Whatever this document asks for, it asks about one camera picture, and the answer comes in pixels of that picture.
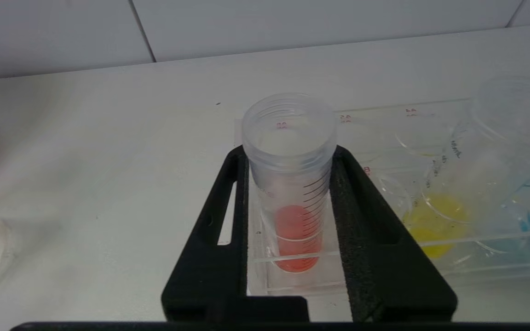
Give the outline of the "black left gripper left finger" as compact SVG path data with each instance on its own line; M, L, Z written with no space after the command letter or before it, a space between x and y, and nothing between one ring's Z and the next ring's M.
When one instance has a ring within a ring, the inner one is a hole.
M161 295L169 322L209 319L248 285L248 158L242 147L223 162Z

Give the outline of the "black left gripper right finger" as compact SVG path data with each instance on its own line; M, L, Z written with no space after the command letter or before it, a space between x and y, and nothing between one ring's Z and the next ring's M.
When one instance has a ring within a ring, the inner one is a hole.
M450 322L455 292L341 146L330 198L353 322Z

